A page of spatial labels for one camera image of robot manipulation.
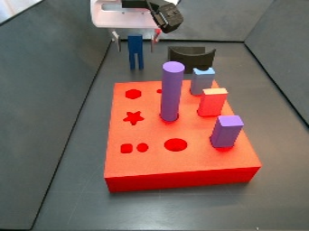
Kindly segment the gripper finger with metal black pad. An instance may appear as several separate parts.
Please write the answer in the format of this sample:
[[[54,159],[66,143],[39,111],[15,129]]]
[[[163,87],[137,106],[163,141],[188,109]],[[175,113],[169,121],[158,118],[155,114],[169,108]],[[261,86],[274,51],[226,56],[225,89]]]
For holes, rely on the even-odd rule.
[[[118,51],[121,51],[121,36],[115,30],[113,30],[111,34],[113,34],[113,41],[118,46]]]

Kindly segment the gripper finger metal with bolt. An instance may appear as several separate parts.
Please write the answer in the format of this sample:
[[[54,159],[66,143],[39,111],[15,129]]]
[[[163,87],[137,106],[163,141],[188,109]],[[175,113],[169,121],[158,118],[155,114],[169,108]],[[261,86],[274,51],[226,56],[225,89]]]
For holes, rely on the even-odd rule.
[[[159,35],[162,30],[159,28],[154,29],[154,34],[151,36],[151,52],[155,51],[155,44],[159,42]]]

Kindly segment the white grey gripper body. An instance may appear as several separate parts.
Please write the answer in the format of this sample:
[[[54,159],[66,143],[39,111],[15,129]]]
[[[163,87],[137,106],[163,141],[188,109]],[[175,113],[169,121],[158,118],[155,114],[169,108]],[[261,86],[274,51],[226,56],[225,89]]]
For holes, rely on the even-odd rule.
[[[162,5],[179,0],[90,0],[93,23],[110,29],[154,29],[154,14]]]

